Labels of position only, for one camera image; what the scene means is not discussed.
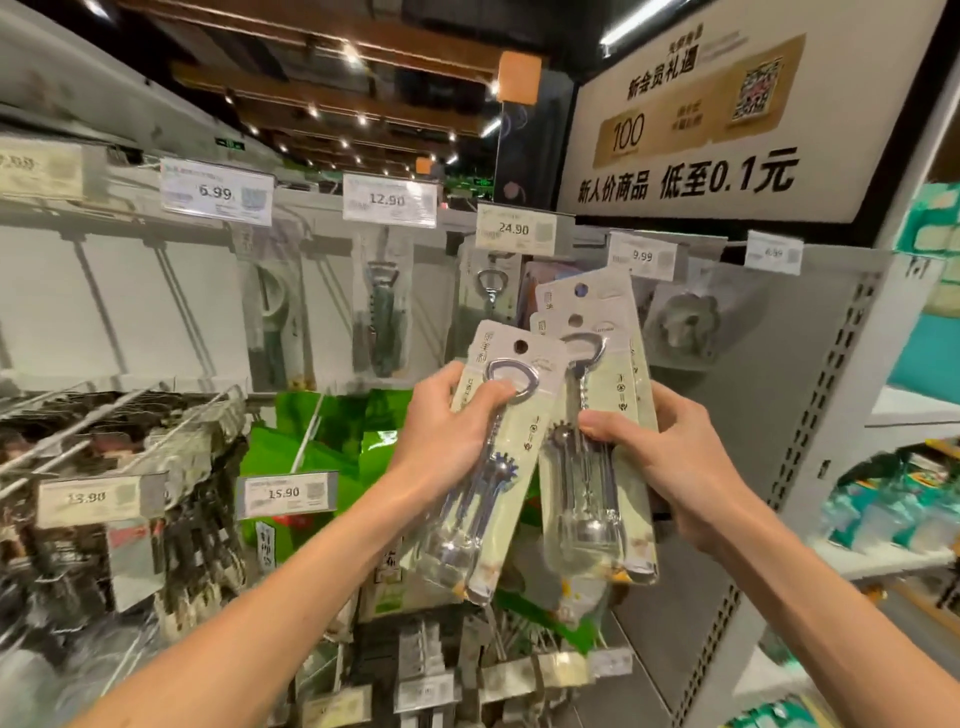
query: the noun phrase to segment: person's right hand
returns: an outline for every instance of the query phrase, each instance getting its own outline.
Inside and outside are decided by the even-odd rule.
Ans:
[[[580,428],[595,440],[625,447],[647,483],[674,512],[680,533],[697,548],[715,546],[717,521],[731,508],[762,501],[747,487],[720,442],[707,409],[652,382],[660,432],[645,429],[618,412],[585,410]]]

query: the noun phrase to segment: hand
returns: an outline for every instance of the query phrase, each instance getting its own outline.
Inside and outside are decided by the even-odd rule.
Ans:
[[[477,388],[460,412],[451,412],[463,371],[463,364],[451,361],[414,387],[390,462],[391,470],[412,464],[428,471],[434,496],[445,493],[470,472],[487,440],[493,413],[516,394],[513,384],[491,379]]]
[[[580,427],[595,440],[626,448],[647,483],[670,503],[681,535],[711,551],[718,521],[731,508],[763,503],[733,466],[707,409],[662,384],[652,384],[660,432],[644,429],[618,412],[595,410],[580,413]]]

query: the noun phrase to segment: price tag holder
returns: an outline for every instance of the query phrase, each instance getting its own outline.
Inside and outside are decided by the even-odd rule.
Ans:
[[[593,682],[587,658],[579,652],[548,652],[537,655],[545,688],[579,688]]]
[[[237,518],[322,513],[337,507],[336,471],[237,478]]]
[[[587,655],[594,678],[629,675],[634,671],[634,651],[630,647],[596,649]]]
[[[205,164],[160,160],[160,203],[184,215],[270,227],[274,220],[273,175]]]
[[[747,234],[747,257],[743,265],[771,273],[798,276],[804,262],[804,242],[799,237],[750,231]]]
[[[484,667],[480,675],[483,678],[480,688],[481,705],[537,691],[537,673],[533,660],[529,657]]]
[[[344,175],[344,220],[437,227],[437,185],[373,175]]]
[[[373,719],[372,703],[372,686],[343,688],[306,703],[300,725],[302,728],[340,728],[367,723]]]
[[[84,198],[84,148],[59,141],[0,137],[0,194]]]
[[[457,702],[453,672],[429,675],[396,684],[394,713],[411,713]]]
[[[611,231],[607,265],[626,268],[638,278],[672,281],[677,268],[677,244]]]
[[[552,255],[557,245],[557,216],[523,207],[477,206],[476,246],[522,255]]]
[[[164,514],[167,473],[107,475],[41,483],[36,527],[64,528]]]

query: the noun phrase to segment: gold coupon graphic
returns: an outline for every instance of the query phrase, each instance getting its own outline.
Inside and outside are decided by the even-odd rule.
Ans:
[[[593,169],[771,132],[783,118],[806,34],[741,59],[600,125]]]

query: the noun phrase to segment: person's left hand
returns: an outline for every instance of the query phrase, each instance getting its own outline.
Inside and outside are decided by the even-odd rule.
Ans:
[[[516,394],[510,382],[491,379],[477,388],[460,412],[451,412],[453,392],[463,370],[462,363],[451,361],[414,387],[390,462],[390,470],[411,465],[429,473],[435,496],[470,472],[487,440],[493,413]]]

